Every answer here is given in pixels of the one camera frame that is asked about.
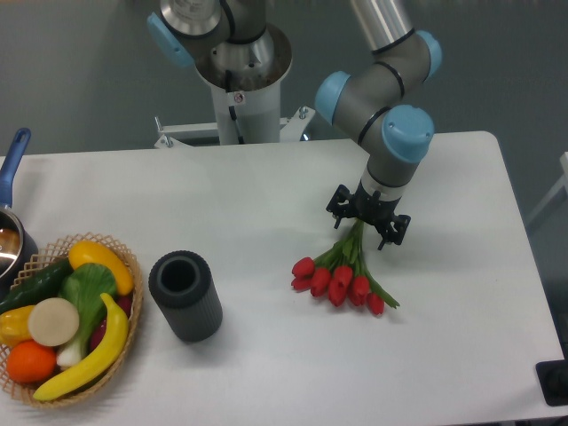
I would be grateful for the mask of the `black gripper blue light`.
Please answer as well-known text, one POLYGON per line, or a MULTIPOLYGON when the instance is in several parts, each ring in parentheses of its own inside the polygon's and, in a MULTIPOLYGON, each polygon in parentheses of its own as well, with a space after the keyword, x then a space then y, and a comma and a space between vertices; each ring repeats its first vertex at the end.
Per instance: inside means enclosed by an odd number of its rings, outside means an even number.
POLYGON ((376 226, 376 231, 382 237, 378 250, 382 250, 385 245, 389 244, 400 246, 405 238, 411 217, 396 215, 395 209, 400 198, 384 200, 382 196, 383 194, 379 191, 369 193, 362 182, 359 182, 354 195, 345 185, 339 185, 327 204, 326 211, 335 220, 335 229, 339 227, 344 218, 357 218, 376 226))

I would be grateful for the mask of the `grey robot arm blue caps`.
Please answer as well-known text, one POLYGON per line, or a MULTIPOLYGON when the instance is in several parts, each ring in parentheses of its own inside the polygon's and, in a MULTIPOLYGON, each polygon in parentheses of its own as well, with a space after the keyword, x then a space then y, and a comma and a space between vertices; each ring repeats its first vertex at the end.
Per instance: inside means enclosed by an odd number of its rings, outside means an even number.
MULTIPOLYGON (((372 65, 359 75, 335 72, 314 106, 368 154, 358 188, 339 186, 327 210, 357 218, 383 244, 400 244, 410 217, 399 200, 434 136, 430 116, 404 103, 442 61, 438 41, 414 29, 400 1, 351 3, 372 65)), ((285 34, 266 18, 263 1, 163 1, 146 21, 154 43, 178 67, 194 67, 210 87, 223 145, 280 142, 280 85, 292 64, 285 34)))

